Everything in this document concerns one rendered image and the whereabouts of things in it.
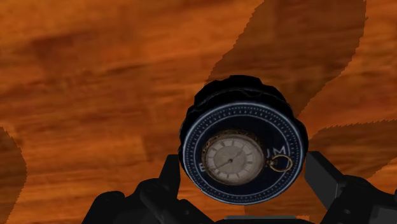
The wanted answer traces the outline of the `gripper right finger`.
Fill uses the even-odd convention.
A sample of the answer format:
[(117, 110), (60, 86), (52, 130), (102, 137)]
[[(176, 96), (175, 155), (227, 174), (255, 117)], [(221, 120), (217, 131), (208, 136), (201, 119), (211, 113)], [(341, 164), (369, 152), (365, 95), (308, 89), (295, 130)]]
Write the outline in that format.
[(342, 174), (318, 151), (307, 154), (305, 180), (326, 208), (320, 224), (397, 224), (397, 191)]

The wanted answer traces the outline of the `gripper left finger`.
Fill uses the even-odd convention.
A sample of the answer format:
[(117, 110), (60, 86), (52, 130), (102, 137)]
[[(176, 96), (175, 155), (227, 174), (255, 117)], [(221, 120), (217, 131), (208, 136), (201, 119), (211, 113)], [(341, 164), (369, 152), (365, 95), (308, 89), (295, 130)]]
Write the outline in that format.
[(186, 199), (178, 199), (179, 159), (168, 155), (158, 178), (140, 182), (125, 196), (104, 192), (93, 201), (81, 224), (214, 224)]

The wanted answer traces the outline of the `round dark blue clock tin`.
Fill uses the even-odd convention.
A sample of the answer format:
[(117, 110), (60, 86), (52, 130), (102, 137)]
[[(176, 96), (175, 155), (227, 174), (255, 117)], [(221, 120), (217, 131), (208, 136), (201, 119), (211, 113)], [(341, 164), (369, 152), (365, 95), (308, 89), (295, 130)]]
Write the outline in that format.
[(181, 167), (207, 196), (258, 204), (299, 176), (309, 140), (284, 96), (253, 76), (214, 80), (195, 95), (179, 131)]

